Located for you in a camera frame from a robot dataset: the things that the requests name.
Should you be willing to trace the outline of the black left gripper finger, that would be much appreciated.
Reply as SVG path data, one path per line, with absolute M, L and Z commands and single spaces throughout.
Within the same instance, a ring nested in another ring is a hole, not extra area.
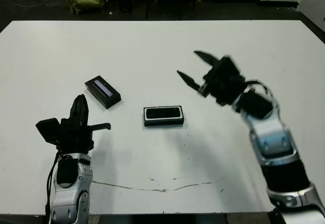
M 81 115 L 81 96 L 78 95 L 72 104 L 70 109 L 69 123 L 71 126 L 80 126 Z
M 89 109 L 86 97 L 83 94 L 78 96 L 77 111 L 80 126 L 87 126 Z

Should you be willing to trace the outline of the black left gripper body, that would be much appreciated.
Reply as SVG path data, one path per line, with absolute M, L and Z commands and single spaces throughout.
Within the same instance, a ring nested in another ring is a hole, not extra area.
M 110 130 L 110 123 L 88 125 L 88 120 L 62 119 L 60 124 L 59 147 L 63 154 L 88 154 L 94 148 L 94 131 Z

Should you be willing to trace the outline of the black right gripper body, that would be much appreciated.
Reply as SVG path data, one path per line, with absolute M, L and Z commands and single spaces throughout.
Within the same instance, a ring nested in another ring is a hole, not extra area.
M 211 95 L 221 105 L 231 105 L 235 99 L 246 89 L 245 77 L 241 76 L 239 69 L 233 63 L 222 63 L 203 76 L 204 84 L 201 86 L 203 97 Z

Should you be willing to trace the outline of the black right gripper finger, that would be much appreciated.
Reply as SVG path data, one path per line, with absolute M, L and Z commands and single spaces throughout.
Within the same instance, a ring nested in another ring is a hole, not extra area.
M 202 87 L 199 84 L 197 84 L 190 76 L 188 76 L 187 74 L 179 70 L 177 70 L 177 73 L 189 87 L 191 87 L 197 92 L 203 92 Z
M 200 50 L 195 50 L 194 53 L 212 67 L 217 67 L 219 65 L 219 59 L 210 53 Z

